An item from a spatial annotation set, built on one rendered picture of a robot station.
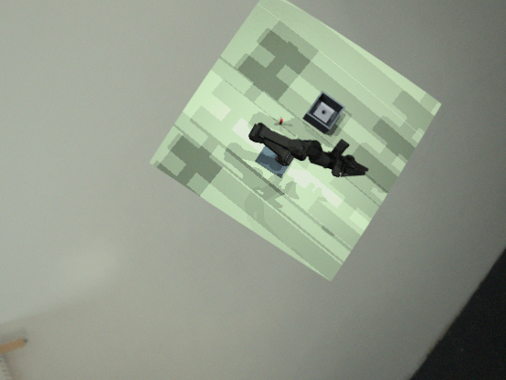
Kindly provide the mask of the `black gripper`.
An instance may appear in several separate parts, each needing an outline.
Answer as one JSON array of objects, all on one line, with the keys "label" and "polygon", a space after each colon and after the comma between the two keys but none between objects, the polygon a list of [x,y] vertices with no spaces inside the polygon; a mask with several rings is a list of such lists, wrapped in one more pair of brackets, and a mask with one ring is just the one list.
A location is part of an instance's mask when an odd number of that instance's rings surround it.
[{"label": "black gripper", "polygon": [[322,158],[322,167],[332,169],[331,173],[336,177],[365,175],[368,171],[367,167],[358,164],[351,155],[339,158],[329,152],[326,152]]}]

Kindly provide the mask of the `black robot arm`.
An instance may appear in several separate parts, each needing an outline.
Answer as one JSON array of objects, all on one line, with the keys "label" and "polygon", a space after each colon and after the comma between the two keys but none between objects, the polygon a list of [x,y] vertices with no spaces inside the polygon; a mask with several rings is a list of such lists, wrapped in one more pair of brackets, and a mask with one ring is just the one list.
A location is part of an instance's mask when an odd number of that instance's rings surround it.
[{"label": "black robot arm", "polygon": [[[300,161],[305,161],[307,156],[309,156],[309,160],[312,164],[322,166],[322,158],[326,153],[322,150],[322,146],[317,141],[311,139],[302,140],[299,138],[291,139],[278,132],[272,131],[264,123],[255,123],[248,137],[254,143],[265,144],[277,155],[275,159],[276,162],[285,166],[290,165],[294,157]],[[328,152],[340,158],[349,145],[349,143],[341,139],[334,149]]]}]

